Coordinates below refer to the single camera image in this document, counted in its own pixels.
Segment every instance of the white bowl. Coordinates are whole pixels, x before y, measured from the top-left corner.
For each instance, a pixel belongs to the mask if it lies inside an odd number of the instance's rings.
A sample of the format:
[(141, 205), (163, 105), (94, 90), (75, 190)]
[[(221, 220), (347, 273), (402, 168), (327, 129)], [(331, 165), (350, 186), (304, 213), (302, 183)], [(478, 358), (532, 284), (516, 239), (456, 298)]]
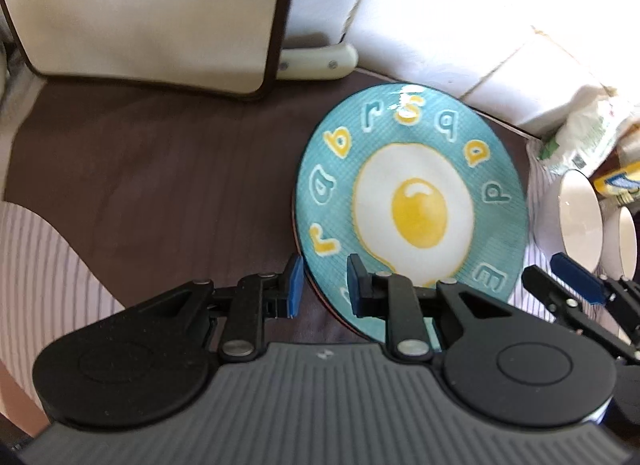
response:
[(632, 279), (636, 273), (638, 242), (631, 212), (626, 207), (616, 210), (604, 222), (602, 259), (600, 264), (607, 276)]
[(555, 180), (539, 203), (533, 235), (547, 259), (564, 252), (589, 271), (602, 253), (602, 216), (587, 177), (570, 170)]

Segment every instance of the fried egg illustration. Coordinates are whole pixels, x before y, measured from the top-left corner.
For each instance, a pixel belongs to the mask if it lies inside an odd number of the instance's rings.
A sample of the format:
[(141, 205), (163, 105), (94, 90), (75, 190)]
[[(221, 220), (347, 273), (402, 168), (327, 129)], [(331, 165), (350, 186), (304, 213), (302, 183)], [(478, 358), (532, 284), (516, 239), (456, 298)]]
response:
[(415, 286), (431, 286), (464, 263), (474, 233), (465, 183), (439, 152), (420, 143), (385, 145), (360, 168), (353, 224), (369, 254)]

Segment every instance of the brown cloth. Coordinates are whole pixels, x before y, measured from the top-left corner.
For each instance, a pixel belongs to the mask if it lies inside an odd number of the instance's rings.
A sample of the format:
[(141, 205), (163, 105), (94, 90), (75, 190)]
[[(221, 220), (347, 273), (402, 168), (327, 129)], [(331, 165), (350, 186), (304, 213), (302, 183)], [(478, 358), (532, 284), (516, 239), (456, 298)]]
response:
[[(291, 197), (308, 138), (354, 73), (278, 83), (257, 102), (114, 83), (49, 82), (14, 142), (4, 199), (51, 223), (125, 306), (196, 277), (234, 285), (296, 250)], [(490, 124), (522, 181), (524, 139)], [(268, 340), (362, 338), (305, 287), (296, 320)]]

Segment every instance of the striped cloth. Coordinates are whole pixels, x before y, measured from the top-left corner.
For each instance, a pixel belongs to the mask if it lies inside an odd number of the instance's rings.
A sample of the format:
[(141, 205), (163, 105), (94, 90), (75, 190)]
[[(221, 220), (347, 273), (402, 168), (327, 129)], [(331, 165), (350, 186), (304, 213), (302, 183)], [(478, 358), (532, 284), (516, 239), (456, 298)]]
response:
[[(582, 297), (580, 297), (573, 289), (569, 288), (564, 282), (558, 279), (552, 272), (549, 266), (548, 260), (545, 255), (540, 251), (533, 239), (533, 225), (536, 219), (536, 213), (538, 211), (538, 204), (544, 196), (546, 190), (550, 187), (556, 178), (559, 178), (557, 174), (553, 174), (546, 170), (542, 164), (538, 161), (538, 153), (542, 142), (540, 140), (529, 140), (527, 142), (527, 156), (529, 157), (529, 184), (527, 186), (527, 206), (529, 206), (529, 244), (525, 249), (523, 268), (530, 267), (531, 265), (537, 265), (551, 275), (558, 283), (563, 285), (569, 292), (571, 292), (576, 299), (582, 304), (582, 310), (592, 320), (597, 320), (600, 315), (600, 310), (603, 310), (601, 306), (592, 306)], [(522, 282), (518, 279), (518, 283), (509, 298), (509, 304), (520, 308), (536, 317), (543, 318), (549, 322), (553, 322), (554, 316), (551, 315), (544, 305), (532, 296), (522, 286)]]
[(31, 400), (40, 405), (31, 378), (38, 353), (122, 309), (55, 228), (0, 202), (0, 360)]

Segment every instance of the plate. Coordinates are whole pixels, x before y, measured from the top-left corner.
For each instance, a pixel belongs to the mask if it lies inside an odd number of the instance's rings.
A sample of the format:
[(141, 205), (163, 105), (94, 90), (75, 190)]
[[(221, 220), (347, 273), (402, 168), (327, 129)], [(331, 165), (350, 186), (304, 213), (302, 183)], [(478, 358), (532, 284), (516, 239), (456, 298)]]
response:
[(385, 323), (351, 312), (349, 254), (415, 286), (455, 277), (506, 301), (527, 222), (518, 174), (491, 128), (423, 86), (351, 95), (318, 125), (300, 162), (294, 223), (308, 275), (335, 313), (379, 341)]

